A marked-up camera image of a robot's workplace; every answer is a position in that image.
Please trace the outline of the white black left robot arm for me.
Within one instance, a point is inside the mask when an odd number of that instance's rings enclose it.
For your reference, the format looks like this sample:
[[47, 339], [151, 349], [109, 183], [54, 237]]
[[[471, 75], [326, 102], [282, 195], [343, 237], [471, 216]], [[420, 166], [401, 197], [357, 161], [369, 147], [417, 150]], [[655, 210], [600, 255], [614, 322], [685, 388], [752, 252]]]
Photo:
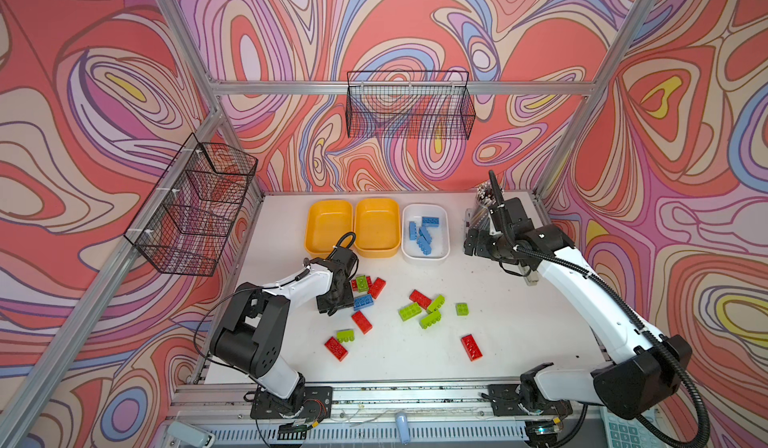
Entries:
[[336, 246], [280, 281], [265, 286], [240, 284], [209, 336], [209, 353], [255, 380], [281, 402], [303, 397], [304, 377], [282, 358], [289, 314], [310, 301], [328, 316], [354, 304], [350, 280], [357, 255]]

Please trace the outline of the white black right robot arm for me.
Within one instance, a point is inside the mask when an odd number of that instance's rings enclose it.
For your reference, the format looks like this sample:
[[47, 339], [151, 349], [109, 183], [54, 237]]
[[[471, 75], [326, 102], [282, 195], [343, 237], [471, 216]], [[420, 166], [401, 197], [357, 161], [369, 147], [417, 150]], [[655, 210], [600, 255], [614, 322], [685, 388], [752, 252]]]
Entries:
[[[601, 406], [624, 420], [636, 420], [670, 447], [704, 447], [711, 422], [687, 371], [690, 344], [668, 336], [645, 320], [587, 262], [573, 240], [554, 224], [534, 225], [519, 198], [492, 195], [482, 201], [484, 220], [466, 230], [464, 251], [489, 259], [513, 276], [539, 275], [551, 283], [586, 321], [608, 357], [594, 368], [558, 368], [543, 362], [523, 372], [506, 405], [527, 414], [558, 402]], [[663, 433], [645, 412], [684, 389], [695, 413], [689, 440]]]

